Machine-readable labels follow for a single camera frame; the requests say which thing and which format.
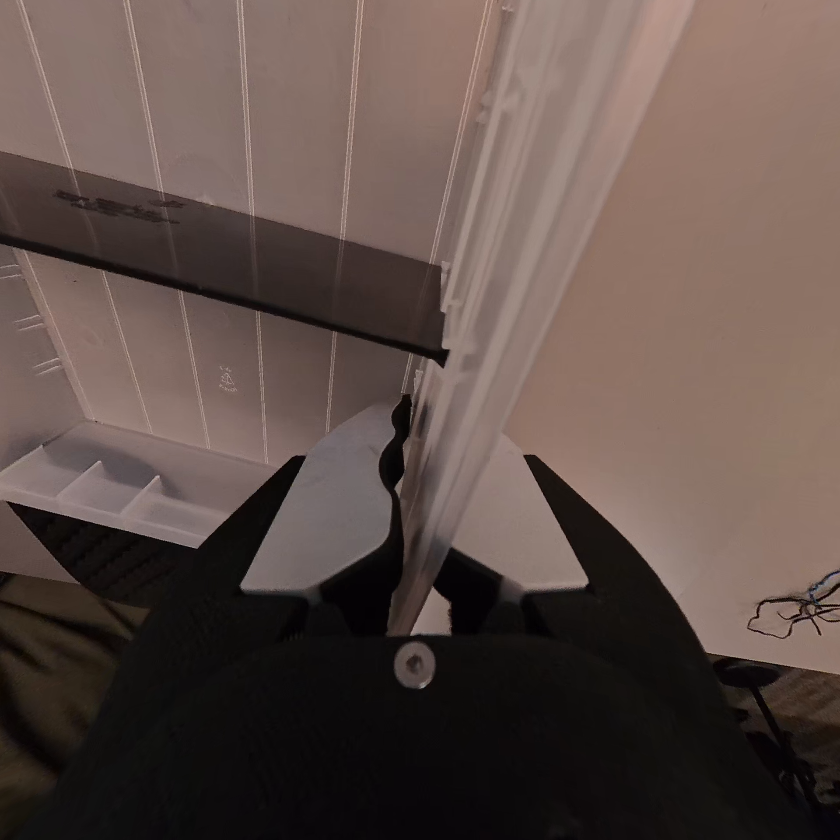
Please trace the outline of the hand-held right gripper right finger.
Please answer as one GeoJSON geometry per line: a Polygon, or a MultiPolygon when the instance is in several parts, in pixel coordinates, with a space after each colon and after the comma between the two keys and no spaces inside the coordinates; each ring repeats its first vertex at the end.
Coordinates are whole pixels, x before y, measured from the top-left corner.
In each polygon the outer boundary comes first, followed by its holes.
{"type": "Polygon", "coordinates": [[[499,436],[436,580],[436,629],[455,629],[453,590],[481,618],[498,600],[588,584],[522,450],[499,436]]]}

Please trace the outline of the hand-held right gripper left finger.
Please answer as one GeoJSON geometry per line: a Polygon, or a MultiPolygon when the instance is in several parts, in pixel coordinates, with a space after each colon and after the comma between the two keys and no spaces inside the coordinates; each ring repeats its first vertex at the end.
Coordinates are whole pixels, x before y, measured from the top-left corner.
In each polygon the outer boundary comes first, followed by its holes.
{"type": "Polygon", "coordinates": [[[412,398],[374,404],[305,455],[240,585],[336,606],[352,631],[384,631],[403,573],[397,485],[412,398]]]}

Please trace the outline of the clear plastic bin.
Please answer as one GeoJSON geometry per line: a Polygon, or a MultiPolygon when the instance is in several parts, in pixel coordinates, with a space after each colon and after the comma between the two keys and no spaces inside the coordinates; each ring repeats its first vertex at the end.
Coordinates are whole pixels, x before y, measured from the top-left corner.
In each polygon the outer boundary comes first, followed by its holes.
{"type": "Polygon", "coordinates": [[[412,398],[423,609],[694,2],[2,2],[2,501],[197,548],[412,398]]]}

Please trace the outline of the black stand base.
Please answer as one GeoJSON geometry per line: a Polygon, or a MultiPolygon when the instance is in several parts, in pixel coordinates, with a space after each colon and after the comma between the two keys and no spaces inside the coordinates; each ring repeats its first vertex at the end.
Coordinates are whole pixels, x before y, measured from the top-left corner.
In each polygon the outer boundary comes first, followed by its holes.
{"type": "Polygon", "coordinates": [[[795,750],[792,734],[784,730],[763,695],[780,677],[776,665],[724,657],[713,664],[720,683],[747,691],[758,709],[767,732],[744,731],[764,767],[771,772],[788,798],[812,819],[819,838],[839,838],[838,805],[821,800],[814,769],[795,750]]]}

